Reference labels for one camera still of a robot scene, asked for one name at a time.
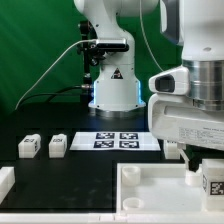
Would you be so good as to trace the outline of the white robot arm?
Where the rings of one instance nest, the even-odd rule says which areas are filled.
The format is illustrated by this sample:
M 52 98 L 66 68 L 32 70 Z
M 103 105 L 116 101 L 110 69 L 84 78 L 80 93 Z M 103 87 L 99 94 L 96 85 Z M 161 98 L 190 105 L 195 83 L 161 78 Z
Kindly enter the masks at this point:
M 148 109 L 151 134 L 162 140 L 224 151 L 224 0 L 74 0 L 96 32 L 100 73 L 89 107 L 120 115 Z M 156 7 L 161 32 L 183 47 L 180 66 L 149 79 L 141 100 L 135 76 L 135 40 L 119 17 L 142 16 Z

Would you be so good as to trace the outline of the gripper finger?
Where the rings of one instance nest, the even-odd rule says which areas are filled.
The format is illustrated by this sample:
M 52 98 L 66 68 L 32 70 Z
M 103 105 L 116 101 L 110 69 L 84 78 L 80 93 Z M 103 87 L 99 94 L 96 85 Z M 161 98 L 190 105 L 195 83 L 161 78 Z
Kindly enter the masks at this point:
M 196 172 L 199 169 L 200 159 L 190 148 L 180 149 L 179 153 L 185 162 L 187 170 Z

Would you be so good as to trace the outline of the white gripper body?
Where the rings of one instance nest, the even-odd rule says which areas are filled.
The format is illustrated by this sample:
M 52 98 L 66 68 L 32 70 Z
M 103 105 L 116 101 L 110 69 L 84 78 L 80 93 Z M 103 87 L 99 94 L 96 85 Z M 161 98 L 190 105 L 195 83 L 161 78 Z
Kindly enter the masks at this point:
M 204 111 L 185 96 L 153 94 L 148 126 L 162 140 L 224 151 L 224 112 Z

